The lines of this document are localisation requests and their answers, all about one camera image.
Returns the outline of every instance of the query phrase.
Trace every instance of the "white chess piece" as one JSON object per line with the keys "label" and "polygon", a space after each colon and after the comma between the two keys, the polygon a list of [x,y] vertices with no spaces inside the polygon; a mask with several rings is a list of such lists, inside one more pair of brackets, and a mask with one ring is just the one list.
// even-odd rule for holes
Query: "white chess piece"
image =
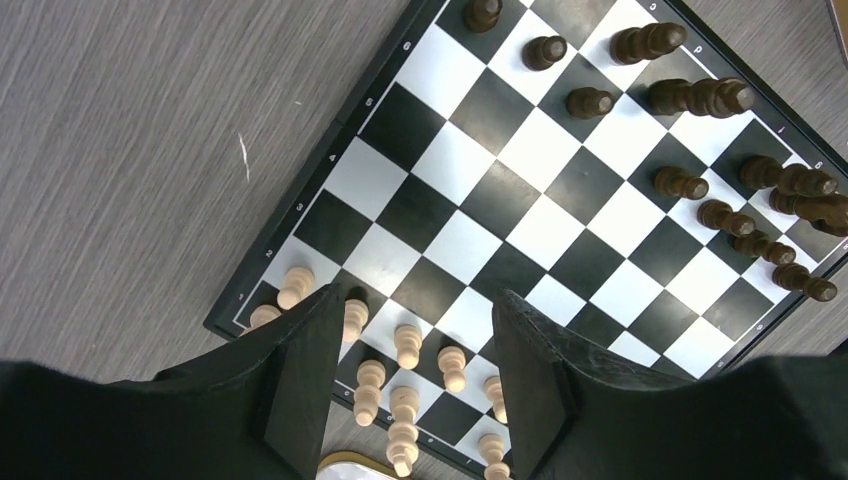
{"label": "white chess piece", "polygon": [[509,480],[509,465],[503,462],[504,448],[500,435],[490,433],[480,438],[477,450],[488,465],[483,471],[483,478],[486,480]]}
{"label": "white chess piece", "polygon": [[308,268],[294,267],[286,272],[283,286],[277,295],[277,304],[284,310],[290,310],[306,298],[315,285],[315,275]]}
{"label": "white chess piece", "polygon": [[395,347],[398,349],[398,365],[400,368],[412,370],[418,366],[421,354],[421,330],[414,325],[403,325],[395,330]]}
{"label": "white chess piece", "polygon": [[409,387],[396,388],[389,397],[394,423],[389,427],[386,457],[399,477],[412,475],[412,465],[418,460],[415,416],[418,415],[420,402],[418,392]]}
{"label": "white chess piece", "polygon": [[439,370],[445,374],[445,389],[461,392],[466,385],[465,353],[459,347],[445,347],[439,352]]}
{"label": "white chess piece", "polygon": [[353,415],[356,423],[367,427],[377,418],[377,408],[383,393],[380,387],[386,381],[386,367],[377,360],[366,360],[356,372],[359,386],[353,392]]}

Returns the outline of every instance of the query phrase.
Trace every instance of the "chess piece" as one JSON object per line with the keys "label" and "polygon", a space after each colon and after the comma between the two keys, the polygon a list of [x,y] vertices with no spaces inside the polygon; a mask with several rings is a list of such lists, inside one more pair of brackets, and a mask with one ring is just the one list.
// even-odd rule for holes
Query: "chess piece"
{"label": "chess piece", "polygon": [[777,187],[783,195],[823,197],[836,191],[836,179],[821,170],[811,170],[800,163],[784,168],[772,157],[749,158],[739,179],[745,186],[761,190]]}
{"label": "chess piece", "polygon": [[503,385],[501,377],[491,377],[486,380],[483,385],[486,391],[486,398],[492,402],[492,410],[495,412],[495,419],[503,424],[506,424],[506,404],[503,400]]}
{"label": "chess piece", "polygon": [[480,437],[477,442],[477,451],[486,461],[486,470],[483,478],[486,480],[509,480],[509,465],[504,463],[504,450],[506,446],[500,435],[490,433]]}
{"label": "chess piece", "polygon": [[345,300],[344,331],[342,342],[353,343],[362,334],[362,329],[368,323],[368,304],[362,300],[350,298]]}
{"label": "chess piece", "polygon": [[403,325],[395,330],[395,347],[398,349],[400,368],[412,370],[418,366],[423,339],[421,330],[414,325]]}
{"label": "chess piece", "polygon": [[359,386],[353,392],[353,416],[357,424],[367,427],[377,418],[377,409],[383,398],[380,387],[386,381],[386,367],[377,360],[366,360],[359,365],[356,381]]}
{"label": "chess piece", "polygon": [[750,235],[736,237],[733,248],[749,257],[762,257],[775,265],[786,265],[795,261],[795,249],[780,242],[772,242],[761,230],[754,230]]}
{"label": "chess piece", "polygon": [[686,28],[676,23],[651,23],[613,35],[610,55],[622,65],[656,60],[677,50],[686,41]]}
{"label": "chess piece", "polygon": [[821,277],[813,277],[806,267],[797,263],[777,267],[771,278],[779,287],[804,292],[819,302],[829,302],[836,297],[836,285]]}
{"label": "chess piece", "polygon": [[710,184],[680,167],[663,167],[654,177],[654,188],[669,197],[700,200],[710,191]]}
{"label": "chess piece", "polygon": [[503,0],[471,0],[462,11],[465,26],[474,33],[495,28],[503,10]]}
{"label": "chess piece", "polygon": [[597,88],[578,88],[568,94],[565,106],[573,117],[588,120],[601,117],[612,111],[615,98],[612,94]]}
{"label": "chess piece", "polygon": [[283,279],[283,287],[277,295],[277,304],[283,310],[291,310],[301,300],[309,295],[315,285],[315,276],[312,271],[303,267],[294,267],[286,272]]}
{"label": "chess piece", "polygon": [[648,91],[655,115],[692,115],[728,118],[754,106],[754,89],[738,78],[707,78],[694,84],[683,79],[660,80]]}
{"label": "chess piece", "polygon": [[399,477],[412,475],[412,465],[418,460],[418,427],[415,416],[420,407],[418,392],[409,387],[392,391],[389,405],[394,422],[389,426],[389,446],[386,457]]}
{"label": "chess piece", "polygon": [[757,228],[754,219],[736,213],[721,200],[707,200],[698,208],[698,222],[713,230],[723,230],[735,237],[750,235]]}
{"label": "chess piece", "polygon": [[565,57],[568,43],[560,36],[539,37],[524,46],[522,59],[530,70],[547,70]]}
{"label": "chess piece", "polygon": [[445,390],[461,392],[466,385],[465,353],[459,347],[445,347],[439,352],[439,370],[445,374]]}

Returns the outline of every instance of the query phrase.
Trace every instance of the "chessboard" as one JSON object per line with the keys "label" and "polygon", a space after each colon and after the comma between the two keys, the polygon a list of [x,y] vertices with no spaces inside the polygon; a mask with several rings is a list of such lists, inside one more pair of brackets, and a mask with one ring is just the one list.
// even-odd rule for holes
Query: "chessboard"
{"label": "chessboard", "polygon": [[496,292],[709,377],[833,298],[848,177],[679,0],[474,4],[411,3],[204,324],[236,339],[341,283],[335,400],[414,424],[407,466],[420,447],[482,478],[511,464]]}

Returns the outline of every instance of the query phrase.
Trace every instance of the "gray floor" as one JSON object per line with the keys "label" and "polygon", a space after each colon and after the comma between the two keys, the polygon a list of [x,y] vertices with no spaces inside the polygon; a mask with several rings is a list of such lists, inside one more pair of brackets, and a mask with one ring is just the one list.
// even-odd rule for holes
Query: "gray floor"
{"label": "gray floor", "polygon": [[[0,357],[112,381],[220,345],[202,318],[405,3],[0,2]],[[848,156],[824,0],[690,5]],[[755,353],[828,352],[846,309],[807,303]],[[340,407],[327,430],[383,458]]]}

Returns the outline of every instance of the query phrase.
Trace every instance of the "black chess piece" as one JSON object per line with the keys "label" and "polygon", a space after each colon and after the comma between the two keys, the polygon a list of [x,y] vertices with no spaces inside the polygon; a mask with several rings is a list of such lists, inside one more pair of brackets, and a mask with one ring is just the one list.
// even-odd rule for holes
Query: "black chess piece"
{"label": "black chess piece", "polygon": [[651,23],[628,28],[610,40],[610,55],[623,65],[656,60],[675,51],[686,41],[686,28],[676,23]]}

